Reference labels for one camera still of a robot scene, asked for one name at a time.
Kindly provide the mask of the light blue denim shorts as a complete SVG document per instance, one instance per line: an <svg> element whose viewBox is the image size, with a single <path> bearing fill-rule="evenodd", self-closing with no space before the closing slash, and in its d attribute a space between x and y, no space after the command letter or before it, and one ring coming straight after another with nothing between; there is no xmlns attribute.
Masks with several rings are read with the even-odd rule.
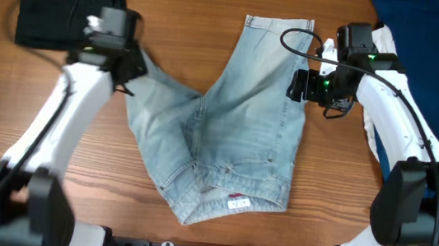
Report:
<svg viewBox="0 0 439 246"><path fill-rule="evenodd" d="M242 212L283 212L305 125L287 96L307 65L306 19L248 16L225 70L199 93L151 59L128 83L128 123L158 192L184 225Z"/></svg>

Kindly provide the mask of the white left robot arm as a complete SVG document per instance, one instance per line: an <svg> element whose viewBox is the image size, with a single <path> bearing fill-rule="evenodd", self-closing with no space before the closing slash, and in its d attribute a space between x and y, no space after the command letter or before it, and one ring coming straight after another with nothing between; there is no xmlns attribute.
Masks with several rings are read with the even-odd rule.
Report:
<svg viewBox="0 0 439 246"><path fill-rule="evenodd" d="M135 39L98 34L58 65L49 98L0 160L0 246L118 246L111 228L77 221L63 176L103 105L146 74L141 53Z"/></svg>

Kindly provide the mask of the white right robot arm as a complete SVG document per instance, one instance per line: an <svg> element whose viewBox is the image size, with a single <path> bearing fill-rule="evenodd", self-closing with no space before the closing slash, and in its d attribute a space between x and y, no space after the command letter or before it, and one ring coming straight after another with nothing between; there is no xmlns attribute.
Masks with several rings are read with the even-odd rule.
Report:
<svg viewBox="0 0 439 246"><path fill-rule="evenodd" d="M335 118L359 103L371 116L388 174L373 199L370 225L339 246L439 246L439 141L413 100L398 57L351 53L297 70L293 101L316 102Z"/></svg>

